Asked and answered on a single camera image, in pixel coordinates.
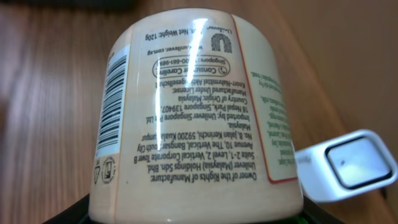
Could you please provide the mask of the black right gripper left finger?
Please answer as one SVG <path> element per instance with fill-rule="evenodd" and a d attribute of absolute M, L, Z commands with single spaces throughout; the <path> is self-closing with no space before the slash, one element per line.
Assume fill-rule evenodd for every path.
<path fill-rule="evenodd" d="M 89 202 L 90 195 L 88 194 L 63 212 L 43 222 L 43 224 L 89 224 Z"/>

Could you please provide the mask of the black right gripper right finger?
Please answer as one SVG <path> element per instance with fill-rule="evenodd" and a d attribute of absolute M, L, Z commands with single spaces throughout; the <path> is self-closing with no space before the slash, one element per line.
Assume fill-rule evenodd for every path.
<path fill-rule="evenodd" d="M 303 197 L 303 212 L 302 215 L 309 222 L 309 224 L 345 224 L 337 219 L 326 210 L 322 209 L 315 202 L 308 197 Z"/>

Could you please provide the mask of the small jar green lid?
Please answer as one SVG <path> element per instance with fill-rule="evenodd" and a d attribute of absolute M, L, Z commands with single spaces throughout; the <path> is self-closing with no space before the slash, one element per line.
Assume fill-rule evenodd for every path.
<path fill-rule="evenodd" d="M 108 58 L 88 215 L 262 223 L 303 210 L 273 50 L 222 11 L 143 18 Z"/>

